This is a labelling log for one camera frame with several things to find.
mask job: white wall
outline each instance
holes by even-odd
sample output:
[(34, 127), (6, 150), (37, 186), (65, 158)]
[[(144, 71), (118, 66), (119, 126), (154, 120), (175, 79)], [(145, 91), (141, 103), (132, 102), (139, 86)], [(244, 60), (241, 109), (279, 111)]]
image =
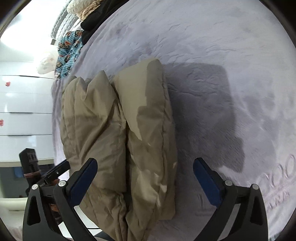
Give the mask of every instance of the white wall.
[(54, 72), (38, 74), (34, 62), (0, 62), (0, 75), (25, 75), (54, 79)]
[(32, 0), (3, 33), (0, 61), (33, 62), (46, 51), (51, 43), (51, 30), (65, 2)]

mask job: khaki fabric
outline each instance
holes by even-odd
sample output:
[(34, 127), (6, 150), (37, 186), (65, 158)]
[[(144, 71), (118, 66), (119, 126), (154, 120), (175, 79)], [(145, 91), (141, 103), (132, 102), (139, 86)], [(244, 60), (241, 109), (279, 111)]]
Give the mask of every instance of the khaki fabric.
[(175, 214), (177, 151), (167, 84), (158, 59), (120, 71), (113, 82), (128, 124), (128, 240), (147, 240), (159, 219)]
[(159, 60), (120, 71), (109, 83), (73, 77), (62, 99), (61, 138), (71, 172), (89, 157), (98, 174), (80, 207), (113, 239), (146, 241), (175, 214), (177, 151)]
[(126, 241), (126, 120), (104, 71), (91, 81), (71, 78), (62, 97), (61, 139), (70, 174), (90, 157), (98, 162), (82, 211), (113, 239)]

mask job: blue gripper pad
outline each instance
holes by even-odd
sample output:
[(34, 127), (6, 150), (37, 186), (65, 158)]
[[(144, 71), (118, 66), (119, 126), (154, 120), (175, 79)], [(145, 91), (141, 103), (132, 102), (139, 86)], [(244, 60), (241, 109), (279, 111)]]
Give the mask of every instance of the blue gripper pad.
[(202, 158), (195, 159), (193, 172), (210, 204), (218, 208), (223, 200), (224, 185), (222, 178), (218, 173), (212, 171)]
[(79, 171), (76, 171), (68, 180), (66, 188), (67, 200), (71, 207), (78, 206), (94, 177), (98, 172), (96, 159), (89, 158)]

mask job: embossed logo on blanket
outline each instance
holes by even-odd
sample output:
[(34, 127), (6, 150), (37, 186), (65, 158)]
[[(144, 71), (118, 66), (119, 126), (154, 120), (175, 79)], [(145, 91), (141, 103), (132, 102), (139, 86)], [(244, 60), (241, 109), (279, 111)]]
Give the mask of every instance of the embossed logo on blanket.
[(259, 176), (256, 183), (260, 186), (265, 201), (266, 212), (287, 201), (289, 187), (295, 183), (296, 158), (290, 154), (284, 164), (278, 164), (269, 173)]

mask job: blue patterned fabric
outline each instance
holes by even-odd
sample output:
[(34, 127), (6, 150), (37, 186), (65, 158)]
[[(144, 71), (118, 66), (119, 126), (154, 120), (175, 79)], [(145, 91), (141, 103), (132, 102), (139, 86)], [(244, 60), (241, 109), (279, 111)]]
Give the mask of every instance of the blue patterned fabric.
[(59, 57), (57, 59), (55, 77), (64, 78), (71, 71), (72, 65), (78, 59), (83, 47), (81, 34), (83, 30), (69, 31), (59, 42)]

